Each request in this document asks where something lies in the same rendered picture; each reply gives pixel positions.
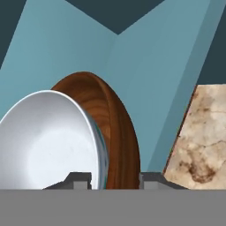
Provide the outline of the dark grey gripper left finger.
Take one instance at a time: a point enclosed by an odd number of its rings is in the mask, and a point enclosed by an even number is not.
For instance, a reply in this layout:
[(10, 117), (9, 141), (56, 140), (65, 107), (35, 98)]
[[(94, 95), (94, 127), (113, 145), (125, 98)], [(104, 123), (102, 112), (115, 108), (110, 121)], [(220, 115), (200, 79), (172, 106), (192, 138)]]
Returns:
[(70, 172), (64, 181), (46, 187), (46, 190), (91, 190), (92, 174), (90, 172)]

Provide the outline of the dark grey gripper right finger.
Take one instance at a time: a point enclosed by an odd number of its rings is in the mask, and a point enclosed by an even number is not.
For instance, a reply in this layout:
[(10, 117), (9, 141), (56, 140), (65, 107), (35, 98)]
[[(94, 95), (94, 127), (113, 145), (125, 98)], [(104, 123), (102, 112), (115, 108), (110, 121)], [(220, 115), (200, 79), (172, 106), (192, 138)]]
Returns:
[(139, 188), (144, 190), (185, 190), (185, 187), (168, 181), (160, 172), (140, 172)]

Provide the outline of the white bowl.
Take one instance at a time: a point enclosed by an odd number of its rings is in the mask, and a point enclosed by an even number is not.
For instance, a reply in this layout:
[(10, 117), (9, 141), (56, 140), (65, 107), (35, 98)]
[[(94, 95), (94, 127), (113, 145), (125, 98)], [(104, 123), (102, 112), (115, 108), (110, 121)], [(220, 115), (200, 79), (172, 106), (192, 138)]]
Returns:
[(0, 189), (37, 190), (74, 173), (106, 187), (109, 154), (97, 123), (58, 91), (41, 90), (15, 103), (0, 120)]

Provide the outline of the brown wooden bowl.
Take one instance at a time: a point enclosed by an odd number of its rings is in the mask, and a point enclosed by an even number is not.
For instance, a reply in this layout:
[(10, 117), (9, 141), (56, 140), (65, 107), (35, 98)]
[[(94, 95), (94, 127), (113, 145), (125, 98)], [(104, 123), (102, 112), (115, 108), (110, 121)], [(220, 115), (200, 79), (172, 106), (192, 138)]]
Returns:
[(115, 91), (91, 72), (75, 72), (52, 90), (69, 95), (97, 123), (109, 151), (107, 189), (138, 189), (139, 144), (132, 120)]

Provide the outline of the teal open cabinet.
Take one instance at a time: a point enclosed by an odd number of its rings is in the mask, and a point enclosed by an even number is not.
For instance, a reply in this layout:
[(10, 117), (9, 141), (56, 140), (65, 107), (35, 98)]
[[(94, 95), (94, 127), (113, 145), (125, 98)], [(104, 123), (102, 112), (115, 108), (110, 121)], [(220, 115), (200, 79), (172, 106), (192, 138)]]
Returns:
[(141, 168), (161, 171), (226, 0), (164, 0), (114, 34), (66, 0), (26, 0), (0, 68), (0, 118), (68, 74), (104, 79), (127, 108)]

